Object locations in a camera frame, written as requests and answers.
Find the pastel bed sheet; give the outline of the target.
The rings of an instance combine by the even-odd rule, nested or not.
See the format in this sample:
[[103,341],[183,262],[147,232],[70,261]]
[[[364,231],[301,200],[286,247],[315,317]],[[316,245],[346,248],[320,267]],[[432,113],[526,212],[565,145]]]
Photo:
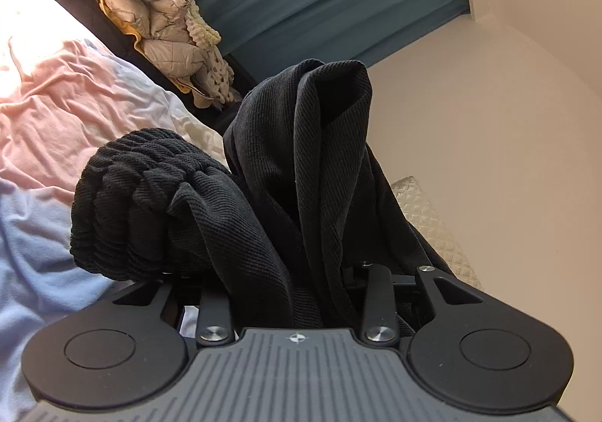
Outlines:
[[165,128],[222,160],[221,136],[175,94],[115,56],[55,0],[1,0],[1,417],[35,401],[30,337],[113,284],[69,252],[74,189],[105,143]]

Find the white quilted headboard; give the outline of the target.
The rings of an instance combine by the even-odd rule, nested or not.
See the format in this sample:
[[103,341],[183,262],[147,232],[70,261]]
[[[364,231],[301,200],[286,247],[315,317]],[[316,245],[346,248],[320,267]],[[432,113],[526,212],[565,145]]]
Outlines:
[[405,217],[445,260],[453,273],[466,284],[482,288],[476,273],[439,213],[414,176],[406,176],[391,184],[395,198]]

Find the beige puffer jacket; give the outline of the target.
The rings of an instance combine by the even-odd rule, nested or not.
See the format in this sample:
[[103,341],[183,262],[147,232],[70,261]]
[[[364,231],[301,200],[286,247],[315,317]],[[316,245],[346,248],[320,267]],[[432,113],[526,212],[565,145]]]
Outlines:
[[202,64],[186,27],[187,0],[105,0],[122,22],[143,37],[144,53],[168,77],[186,78]]

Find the black ribbed trousers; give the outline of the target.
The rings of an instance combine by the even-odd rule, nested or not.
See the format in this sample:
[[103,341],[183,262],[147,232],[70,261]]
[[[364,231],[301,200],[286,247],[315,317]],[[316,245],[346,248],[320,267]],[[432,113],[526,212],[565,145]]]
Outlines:
[[361,62],[309,59],[244,98],[224,161],[165,129],[107,143],[76,185],[74,262],[221,288],[241,328],[352,326],[361,262],[446,268],[367,145],[371,97]]

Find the cream knitted blanket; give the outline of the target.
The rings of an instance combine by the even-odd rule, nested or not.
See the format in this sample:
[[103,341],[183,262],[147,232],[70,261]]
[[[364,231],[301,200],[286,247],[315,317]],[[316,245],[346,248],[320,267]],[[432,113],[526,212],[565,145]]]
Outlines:
[[193,75],[193,80],[200,87],[203,96],[219,105],[240,102],[242,96],[233,88],[234,70],[223,59],[217,47],[221,36],[204,21],[193,0],[189,0],[185,22],[192,41],[202,55],[201,67]]

